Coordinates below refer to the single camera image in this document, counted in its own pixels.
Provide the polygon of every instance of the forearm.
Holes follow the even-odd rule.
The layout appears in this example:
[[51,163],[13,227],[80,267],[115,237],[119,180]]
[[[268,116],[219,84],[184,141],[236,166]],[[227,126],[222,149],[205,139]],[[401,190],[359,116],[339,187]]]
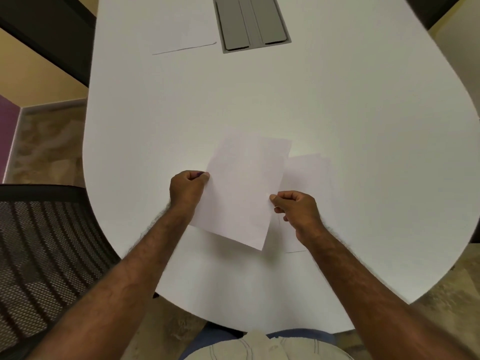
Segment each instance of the forearm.
[[389,290],[328,231],[311,235],[309,251],[375,360],[475,358]]
[[119,359],[140,325],[189,221],[182,209],[169,209],[62,317],[29,358]]

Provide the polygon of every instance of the hand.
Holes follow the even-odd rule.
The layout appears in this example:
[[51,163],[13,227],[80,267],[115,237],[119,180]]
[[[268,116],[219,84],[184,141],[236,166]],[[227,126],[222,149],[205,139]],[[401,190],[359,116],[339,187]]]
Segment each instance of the hand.
[[272,194],[270,200],[275,205],[277,214],[285,214],[284,221],[289,222],[296,230],[297,239],[308,248],[316,236],[327,232],[315,198],[308,194],[287,190]]
[[185,170],[170,181],[170,207],[179,207],[194,216],[210,174],[197,170]]

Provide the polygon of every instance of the purple wall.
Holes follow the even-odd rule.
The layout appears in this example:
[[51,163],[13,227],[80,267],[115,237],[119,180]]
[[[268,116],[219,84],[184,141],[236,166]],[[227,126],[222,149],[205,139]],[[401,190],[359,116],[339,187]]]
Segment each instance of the purple wall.
[[7,168],[20,107],[0,95],[0,183]]

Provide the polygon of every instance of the floor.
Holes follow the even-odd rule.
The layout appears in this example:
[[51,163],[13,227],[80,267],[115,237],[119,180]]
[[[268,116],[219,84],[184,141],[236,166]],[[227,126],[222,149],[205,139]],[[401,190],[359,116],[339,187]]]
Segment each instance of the floor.
[[[85,110],[73,107],[25,116],[7,182],[84,187]],[[455,266],[412,306],[480,356],[480,244],[468,245]],[[204,324],[162,297],[152,299],[122,359],[176,360]],[[355,331],[336,336],[339,347],[353,359],[370,359]]]

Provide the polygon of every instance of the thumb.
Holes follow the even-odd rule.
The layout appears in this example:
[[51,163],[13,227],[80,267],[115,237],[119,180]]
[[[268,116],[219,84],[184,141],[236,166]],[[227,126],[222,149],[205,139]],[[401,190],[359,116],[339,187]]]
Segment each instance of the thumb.
[[270,195],[270,201],[272,201],[275,206],[280,207],[284,211],[287,211],[292,203],[291,199],[283,199],[276,194]]
[[203,186],[205,186],[210,179],[210,173],[203,173],[201,174],[198,178],[195,179],[195,181],[199,181]]

